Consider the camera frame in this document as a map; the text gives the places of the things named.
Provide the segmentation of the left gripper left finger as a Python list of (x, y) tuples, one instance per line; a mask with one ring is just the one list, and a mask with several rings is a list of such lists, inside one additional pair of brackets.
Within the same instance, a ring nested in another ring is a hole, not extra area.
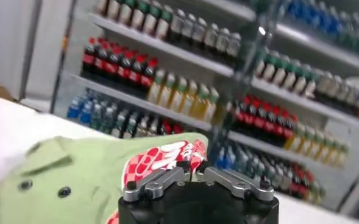
[(176, 182), (191, 180), (191, 165), (189, 161), (178, 161), (172, 169), (159, 169), (139, 181), (130, 181), (123, 189), (123, 200), (136, 202), (143, 197), (157, 199), (164, 195), (165, 190)]

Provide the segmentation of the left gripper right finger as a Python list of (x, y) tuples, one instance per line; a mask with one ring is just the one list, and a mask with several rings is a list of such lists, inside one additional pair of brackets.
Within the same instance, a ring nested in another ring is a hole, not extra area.
[(234, 170), (219, 170), (213, 166), (202, 163), (196, 169), (199, 181), (215, 182), (228, 189), (234, 197), (246, 198), (249, 192), (258, 200), (272, 201), (274, 189), (268, 180), (253, 180)]

